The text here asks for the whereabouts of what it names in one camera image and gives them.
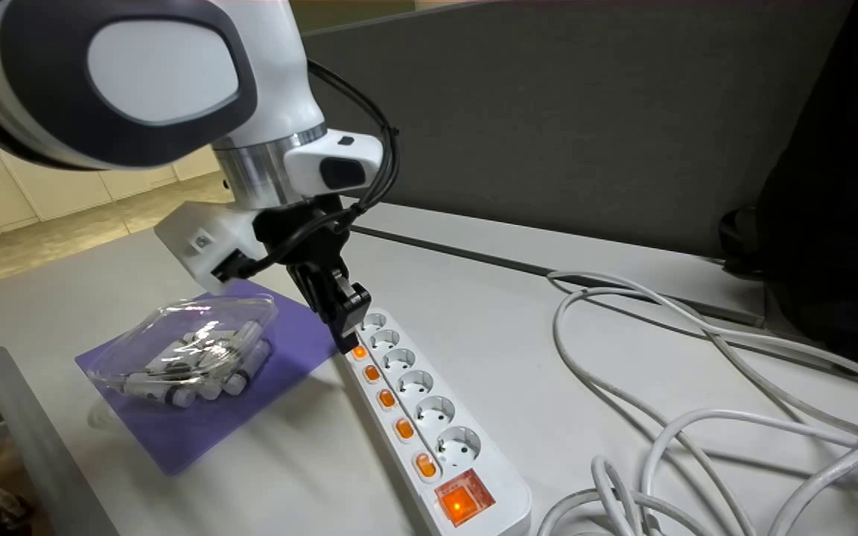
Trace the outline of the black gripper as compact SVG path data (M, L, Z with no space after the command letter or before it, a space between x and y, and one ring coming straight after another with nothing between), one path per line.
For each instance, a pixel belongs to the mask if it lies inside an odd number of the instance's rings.
M265 208L253 220L265 249L253 271L283 265L339 353L357 342L354 327L369 311L369 292L353 281L344 262L344 244L357 216L357 205L344 205L326 193L289 208Z

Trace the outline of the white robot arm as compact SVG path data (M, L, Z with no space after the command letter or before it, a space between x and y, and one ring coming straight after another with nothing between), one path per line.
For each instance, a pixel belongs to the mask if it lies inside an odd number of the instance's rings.
M400 149L390 124L335 128L317 83L363 98L304 54L289 0L0 0L0 149L82 174L213 149L232 198L184 204L155 235L213 290L286 268L353 348L369 292L344 244Z

